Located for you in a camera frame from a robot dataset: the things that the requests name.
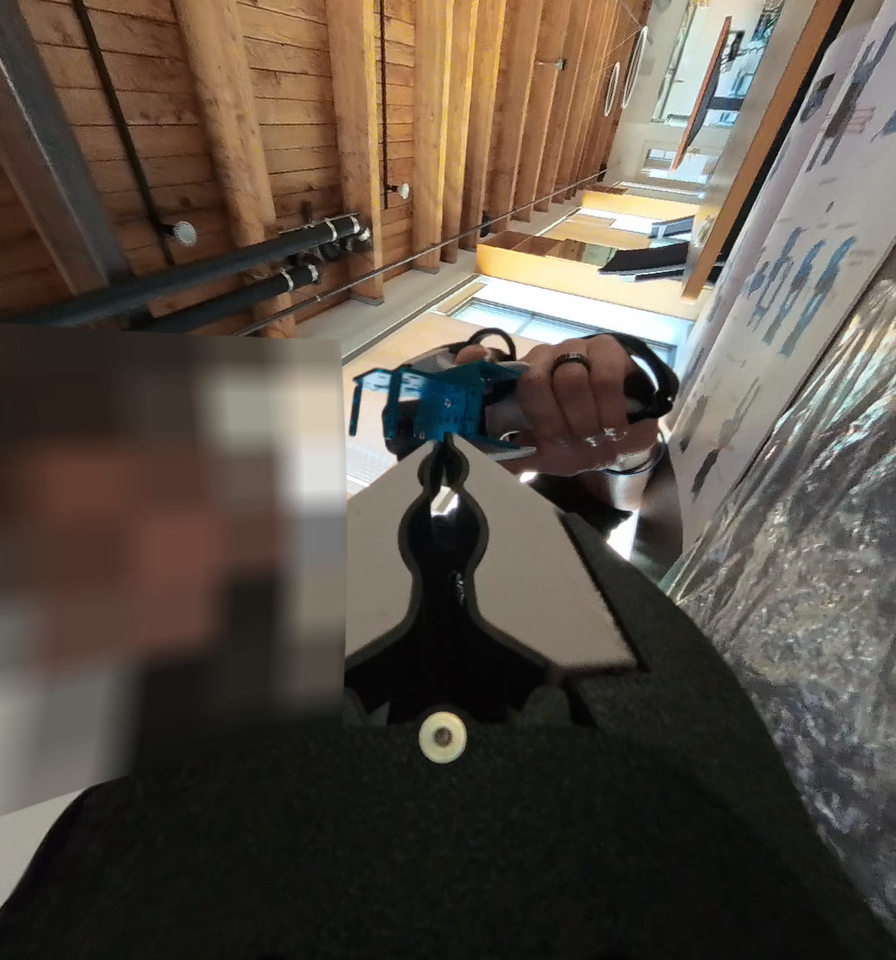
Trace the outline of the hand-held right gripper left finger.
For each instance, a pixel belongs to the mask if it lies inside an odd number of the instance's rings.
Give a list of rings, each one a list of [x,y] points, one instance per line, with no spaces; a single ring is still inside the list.
[[[444,701],[443,595],[429,568],[441,445],[430,441],[349,500],[344,685],[367,711]]]

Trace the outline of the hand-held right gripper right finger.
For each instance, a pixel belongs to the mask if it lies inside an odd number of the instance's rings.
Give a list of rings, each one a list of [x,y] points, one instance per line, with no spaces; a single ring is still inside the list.
[[[464,597],[486,636],[473,654],[478,686],[519,712],[538,689],[637,672],[562,511],[463,438],[446,440],[446,461],[475,526]]]

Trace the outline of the blue metal bracket assembly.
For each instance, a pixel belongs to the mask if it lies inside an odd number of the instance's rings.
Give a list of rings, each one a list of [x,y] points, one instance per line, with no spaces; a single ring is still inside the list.
[[[486,410],[508,375],[508,369],[484,361],[436,372],[406,365],[371,368],[354,378],[348,434],[358,433],[363,394],[375,392],[385,398],[382,435],[391,452],[412,452],[449,436],[502,448],[500,439],[487,434]]]

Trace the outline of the person's left hand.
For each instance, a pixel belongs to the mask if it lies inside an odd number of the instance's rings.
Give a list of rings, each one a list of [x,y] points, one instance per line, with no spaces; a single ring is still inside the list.
[[[636,366],[616,338],[538,345],[525,362],[516,390],[529,426],[521,444],[535,451],[514,473],[571,477],[631,470],[651,459],[657,423],[628,421],[624,382]]]

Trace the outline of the black ceiling pipe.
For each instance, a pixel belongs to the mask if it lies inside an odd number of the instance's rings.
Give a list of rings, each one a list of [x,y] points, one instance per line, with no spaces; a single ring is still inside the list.
[[[253,280],[233,292],[207,299],[164,317],[141,320],[129,330],[131,332],[190,333],[279,296],[317,284],[320,280],[321,270],[316,262],[305,260],[289,263],[286,267]]]
[[[368,228],[369,222],[355,213],[329,217],[214,258],[133,277],[62,303],[10,317],[7,322],[27,327],[73,328],[131,314],[153,300],[183,293],[327,243],[358,236]]]

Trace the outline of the large clear plastic bag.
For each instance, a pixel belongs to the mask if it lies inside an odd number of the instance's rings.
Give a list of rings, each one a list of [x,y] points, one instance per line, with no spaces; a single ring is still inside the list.
[[[682,560],[733,669],[896,947],[896,283],[881,281]]]

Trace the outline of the white instruction booklet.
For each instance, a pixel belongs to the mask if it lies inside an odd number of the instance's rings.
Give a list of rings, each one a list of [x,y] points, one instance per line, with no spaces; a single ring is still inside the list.
[[[896,2],[822,118],[672,433],[690,502],[733,484],[896,241]]]

